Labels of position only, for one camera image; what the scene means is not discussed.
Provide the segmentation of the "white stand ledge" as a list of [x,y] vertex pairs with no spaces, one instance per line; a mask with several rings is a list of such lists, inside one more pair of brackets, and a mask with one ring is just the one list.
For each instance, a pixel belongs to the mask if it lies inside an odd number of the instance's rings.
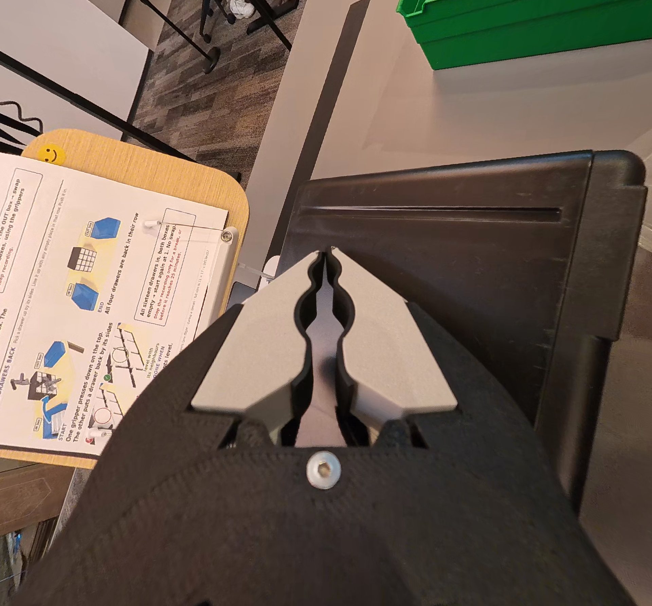
[[195,336],[198,337],[222,314],[222,304],[228,299],[233,267],[237,259],[240,232],[237,228],[225,227],[216,241],[213,266]]

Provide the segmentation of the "white partition panel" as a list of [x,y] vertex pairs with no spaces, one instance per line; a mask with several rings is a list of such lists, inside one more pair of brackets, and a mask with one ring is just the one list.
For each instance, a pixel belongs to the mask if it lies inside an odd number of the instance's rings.
[[[1,53],[127,121],[149,49],[89,0],[1,0]],[[109,124],[1,65],[1,102],[44,131],[73,128],[120,139]]]

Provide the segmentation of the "black table leg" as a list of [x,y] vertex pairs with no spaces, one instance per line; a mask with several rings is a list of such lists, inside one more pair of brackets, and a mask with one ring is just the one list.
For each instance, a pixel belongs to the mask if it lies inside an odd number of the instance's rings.
[[285,15],[295,11],[299,6],[300,0],[287,0],[276,7],[271,6],[267,0],[249,0],[249,2],[256,9],[259,18],[249,24],[247,34],[250,35],[266,25],[274,32],[286,49],[290,51],[292,44],[276,22]]

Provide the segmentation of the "black drawer cabinet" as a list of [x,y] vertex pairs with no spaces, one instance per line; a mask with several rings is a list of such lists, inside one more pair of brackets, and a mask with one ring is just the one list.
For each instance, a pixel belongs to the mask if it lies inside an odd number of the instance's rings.
[[507,389],[579,512],[645,181],[625,150],[311,180],[278,272],[336,246],[419,304]]

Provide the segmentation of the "green plastic bin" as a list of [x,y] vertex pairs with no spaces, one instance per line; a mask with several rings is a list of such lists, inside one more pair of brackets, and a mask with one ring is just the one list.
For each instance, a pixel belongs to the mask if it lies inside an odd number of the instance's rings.
[[651,39],[651,0],[399,0],[433,70]]

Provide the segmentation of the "printed instruction sheet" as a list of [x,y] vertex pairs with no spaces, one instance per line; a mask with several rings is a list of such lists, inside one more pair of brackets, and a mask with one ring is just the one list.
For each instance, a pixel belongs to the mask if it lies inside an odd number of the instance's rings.
[[144,233],[166,208],[224,210],[1,154],[1,449],[99,457],[194,341],[217,240]]

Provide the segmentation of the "thin black pole stand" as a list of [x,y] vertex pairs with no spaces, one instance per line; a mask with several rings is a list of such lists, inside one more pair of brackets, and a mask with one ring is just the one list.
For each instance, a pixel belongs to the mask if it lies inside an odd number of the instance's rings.
[[200,46],[194,42],[184,31],[182,31],[172,20],[170,20],[166,14],[163,14],[150,0],[139,0],[142,4],[148,7],[151,11],[154,12],[159,18],[163,20],[165,24],[170,26],[180,37],[182,37],[187,43],[189,43],[199,54],[205,59],[203,63],[203,72],[208,74],[212,72],[218,60],[220,58],[221,51],[217,47],[210,48],[208,51],[203,50]]

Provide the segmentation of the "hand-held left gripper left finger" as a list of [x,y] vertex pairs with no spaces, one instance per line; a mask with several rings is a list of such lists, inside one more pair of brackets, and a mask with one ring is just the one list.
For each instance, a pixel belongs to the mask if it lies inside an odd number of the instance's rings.
[[324,254],[309,253],[240,305],[191,407],[256,420],[294,446],[312,401],[312,343]]

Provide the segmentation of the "white stand base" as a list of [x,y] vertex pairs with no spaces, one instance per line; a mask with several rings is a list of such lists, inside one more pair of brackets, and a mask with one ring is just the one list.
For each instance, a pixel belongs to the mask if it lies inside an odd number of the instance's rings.
[[259,291],[267,287],[276,277],[279,260],[280,260],[280,255],[274,255],[270,257],[266,261],[262,271],[249,267],[248,265],[245,265],[241,262],[238,263],[238,269],[244,270],[249,275],[253,275],[256,277],[257,279],[256,291]]

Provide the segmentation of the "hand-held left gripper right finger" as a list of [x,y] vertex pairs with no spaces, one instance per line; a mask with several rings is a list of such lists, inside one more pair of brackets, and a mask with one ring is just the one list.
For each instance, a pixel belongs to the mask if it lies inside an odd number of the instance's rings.
[[337,247],[326,253],[337,342],[336,417],[349,446],[368,446],[369,429],[451,412],[458,401],[410,305]]

